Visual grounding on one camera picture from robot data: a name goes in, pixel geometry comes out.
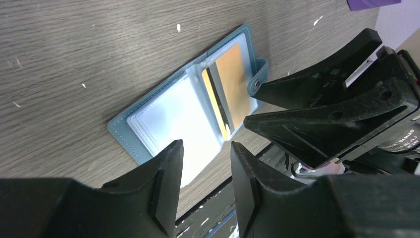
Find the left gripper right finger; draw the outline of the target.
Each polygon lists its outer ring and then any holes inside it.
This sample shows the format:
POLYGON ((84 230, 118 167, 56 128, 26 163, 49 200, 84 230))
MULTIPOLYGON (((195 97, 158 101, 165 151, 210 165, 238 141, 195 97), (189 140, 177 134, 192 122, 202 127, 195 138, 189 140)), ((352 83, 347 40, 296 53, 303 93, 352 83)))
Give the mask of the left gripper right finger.
POLYGON ((231 143, 231 170, 242 238, 417 238, 420 178, 323 176, 294 180, 231 143))

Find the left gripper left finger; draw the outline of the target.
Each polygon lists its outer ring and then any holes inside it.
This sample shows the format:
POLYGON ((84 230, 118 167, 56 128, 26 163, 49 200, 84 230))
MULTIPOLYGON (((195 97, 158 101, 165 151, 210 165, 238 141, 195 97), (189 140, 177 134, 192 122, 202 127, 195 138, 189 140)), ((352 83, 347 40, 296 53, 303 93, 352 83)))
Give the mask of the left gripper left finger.
POLYGON ((171 238, 184 147, 174 140, 132 171, 92 188, 72 178, 3 178, 3 238, 171 238))

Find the blue card holder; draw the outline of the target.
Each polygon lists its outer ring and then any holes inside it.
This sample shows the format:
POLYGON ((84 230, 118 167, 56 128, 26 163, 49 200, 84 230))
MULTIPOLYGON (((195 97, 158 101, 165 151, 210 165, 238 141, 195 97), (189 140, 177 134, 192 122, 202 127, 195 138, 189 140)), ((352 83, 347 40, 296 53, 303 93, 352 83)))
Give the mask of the blue card holder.
POLYGON ((240 44, 252 73, 247 85, 252 103, 249 115, 258 108, 253 95, 268 79, 268 62, 257 58, 251 27, 243 24, 108 122, 109 132, 139 165, 181 139, 184 162, 180 185, 185 187, 221 151, 227 141, 222 138, 202 71, 234 44, 240 44))

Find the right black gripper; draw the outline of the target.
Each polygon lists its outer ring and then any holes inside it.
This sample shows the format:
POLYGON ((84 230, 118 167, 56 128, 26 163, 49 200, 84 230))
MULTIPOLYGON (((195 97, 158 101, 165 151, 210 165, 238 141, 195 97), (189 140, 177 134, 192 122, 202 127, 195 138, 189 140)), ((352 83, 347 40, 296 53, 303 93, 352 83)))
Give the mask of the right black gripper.
POLYGON ((349 76, 381 44, 378 32, 366 28, 328 58, 266 82, 253 95, 290 110, 248 116, 244 125, 301 162, 289 167, 293 179, 414 174, 419 168, 420 91, 414 82, 392 78, 349 100, 317 107, 344 92, 349 76))

